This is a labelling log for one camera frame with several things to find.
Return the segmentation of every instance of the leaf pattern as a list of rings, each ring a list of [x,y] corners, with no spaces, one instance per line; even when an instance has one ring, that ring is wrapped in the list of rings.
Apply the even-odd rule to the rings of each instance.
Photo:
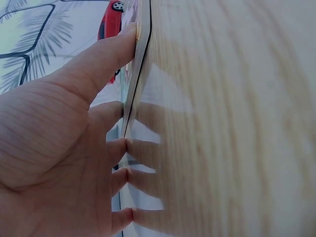
[[[7,3],[2,4],[5,8],[0,9],[0,27],[4,20],[10,20],[13,14],[23,11],[17,27],[28,29],[11,50],[17,55],[7,58],[2,65],[2,68],[8,72],[0,78],[0,94],[46,74],[45,67],[50,65],[52,57],[56,57],[56,50],[71,42],[73,25],[67,21],[69,10],[81,6],[84,2],[83,0],[37,1],[41,5],[36,5],[34,0],[7,0]],[[52,6],[53,11],[47,18]],[[36,10],[30,14],[30,10],[27,10],[30,8]]]

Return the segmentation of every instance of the finger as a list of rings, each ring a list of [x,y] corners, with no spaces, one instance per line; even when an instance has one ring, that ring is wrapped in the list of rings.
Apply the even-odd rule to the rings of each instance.
[[[124,138],[119,138],[107,142],[107,150],[110,166],[114,167],[119,163],[123,155],[126,153],[126,140]]]
[[[141,140],[126,140],[127,153],[135,160],[152,169],[159,168],[162,162],[161,145],[154,142],[145,142]]]
[[[57,70],[47,81],[62,86],[91,104],[115,72],[132,60],[136,26],[131,24],[116,37],[96,42]]]
[[[123,230],[133,220],[132,209],[126,208],[122,211],[112,212],[112,235]]]
[[[119,190],[121,190],[127,183],[127,169],[121,168],[112,173],[111,176],[111,188],[112,197],[114,197]]]
[[[102,132],[107,133],[123,116],[123,103],[120,101],[112,101],[91,107],[89,109],[89,116],[99,120],[104,129]]]
[[[159,198],[159,180],[156,173],[147,173],[135,169],[128,169],[128,183],[149,196]]]

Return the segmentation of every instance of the patterned fabric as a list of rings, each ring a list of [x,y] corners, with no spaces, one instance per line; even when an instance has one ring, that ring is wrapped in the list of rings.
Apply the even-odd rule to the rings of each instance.
[[[1,0],[0,94],[54,72],[95,43],[108,3]]]

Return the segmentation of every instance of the light wooden table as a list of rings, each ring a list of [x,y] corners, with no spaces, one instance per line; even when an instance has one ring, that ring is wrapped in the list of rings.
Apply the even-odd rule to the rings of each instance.
[[[316,235],[315,10],[152,0],[127,131],[142,165],[121,192],[140,209],[125,237]]]

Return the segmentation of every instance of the black edge line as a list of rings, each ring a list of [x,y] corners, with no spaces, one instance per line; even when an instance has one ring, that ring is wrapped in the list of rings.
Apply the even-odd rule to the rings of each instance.
[[[124,131],[124,137],[126,136],[127,124],[128,124],[129,118],[130,118],[131,113],[132,113],[134,98],[135,98],[135,94],[136,94],[136,90],[137,90],[137,86],[138,86],[138,81],[139,81],[140,74],[141,74],[142,69],[143,69],[143,66],[144,66],[145,58],[146,58],[146,55],[147,55],[147,50],[148,50],[149,43],[150,43],[150,39],[151,39],[151,36],[152,36],[153,21],[152,21],[152,2],[151,2],[151,0],[149,0],[149,9],[150,9],[150,29],[149,29],[149,37],[148,37],[147,45],[146,45],[146,48],[145,48],[145,53],[144,53],[142,65],[141,65],[141,67],[140,67],[139,74],[138,74],[138,78],[137,78],[137,82],[136,82],[136,85],[135,85],[134,95],[133,95],[133,99],[132,99],[132,102],[131,102],[131,107],[130,107],[129,114],[128,114],[127,121],[126,121],[126,128],[125,128],[125,131]]]
[[[55,9],[56,6],[55,6],[54,4],[43,4],[43,5],[40,5],[40,6],[32,6],[32,7],[28,7],[28,8],[24,8],[24,9],[20,9],[20,10],[16,10],[16,11],[12,11],[12,12],[10,12],[10,13],[6,13],[6,14],[5,14],[5,15],[8,15],[8,14],[15,13],[15,12],[18,12],[18,11],[24,11],[24,10],[34,9],[34,8],[38,8],[38,7],[42,7],[42,6],[51,6],[52,9],[51,9],[51,11],[49,12],[48,16],[46,17],[44,23],[42,24],[42,26],[41,26],[41,28],[40,28],[40,30],[39,30],[39,34],[38,34],[38,36],[36,37],[35,42],[34,42],[34,44],[32,45],[32,47],[29,48],[28,50],[25,50],[25,51],[22,51],[22,52],[0,54],[0,58],[23,57],[24,54],[26,54],[26,53],[32,51],[32,50],[36,47],[36,45],[37,45],[37,43],[38,43],[38,41],[39,41],[39,39],[40,39],[40,36],[41,36],[41,34],[42,34],[43,30],[44,30],[44,27],[45,27],[45,25],[47,24],[47,22],[48,22],[50,16],[52,15],[52,13],[53,13],[53,11],[54,11],[54,9]]]
[[[22,85],[24,83],[24,80],[25,80],[25,77],[26,77],[26,74],[28,72],[28,68],[30,65],[30,57],[28,55],[23,55],[22,57],[25,59],[25,68],[24,68],[23,74],[21,76],[21,80],[20,80],[19,85]]]

